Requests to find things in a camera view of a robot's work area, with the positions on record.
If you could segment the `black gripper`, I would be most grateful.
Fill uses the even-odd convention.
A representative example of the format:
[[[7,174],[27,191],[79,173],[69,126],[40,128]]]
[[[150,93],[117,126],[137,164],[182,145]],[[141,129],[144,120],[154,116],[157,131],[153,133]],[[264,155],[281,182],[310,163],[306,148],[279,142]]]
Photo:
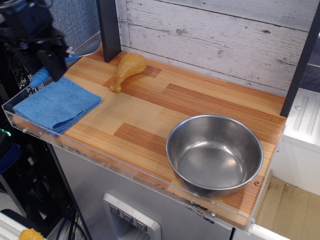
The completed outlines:
[[[33,37],[22,37],[9,27],[2,28],[4,46],[16,56],[26,70],[41,76],[44,80],[51,77],[57,82],[67,71],[64,57],[73,53],[73,48],[65,41],[65,34],[49,27]]]

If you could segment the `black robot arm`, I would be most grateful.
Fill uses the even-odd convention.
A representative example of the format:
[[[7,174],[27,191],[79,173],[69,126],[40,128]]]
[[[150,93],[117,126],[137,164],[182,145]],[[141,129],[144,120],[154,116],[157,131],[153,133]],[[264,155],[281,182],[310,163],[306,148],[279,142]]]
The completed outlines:
[[[33,75],[30,86],[39,85],[38,79],[60,80],[72,48],[65,34],[53,27],[50,6],[43,0],[2,0],[0,14],[4,18],[0,40]]]

